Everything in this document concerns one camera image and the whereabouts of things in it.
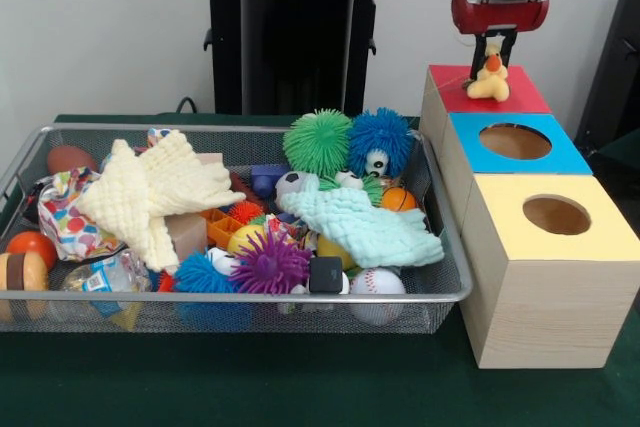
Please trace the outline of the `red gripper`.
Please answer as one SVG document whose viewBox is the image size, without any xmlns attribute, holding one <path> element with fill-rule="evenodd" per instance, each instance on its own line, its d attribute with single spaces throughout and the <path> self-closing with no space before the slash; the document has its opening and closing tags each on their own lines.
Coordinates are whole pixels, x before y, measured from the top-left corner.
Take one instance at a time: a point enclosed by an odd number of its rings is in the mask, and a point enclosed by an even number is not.
<svg viewBox="0 0 640 427">
<path fill-rule="evenodd" d="M 475 81 L 484 66 L 486 33 L 502 33 L 500 56 L 508 67 L 518 32 L 538 29 L 546 19 L 549 0 L 451 0 L 453 23 L 464 35 L 475 35 L 475 49 L 469 79 Z"/>
</svg>

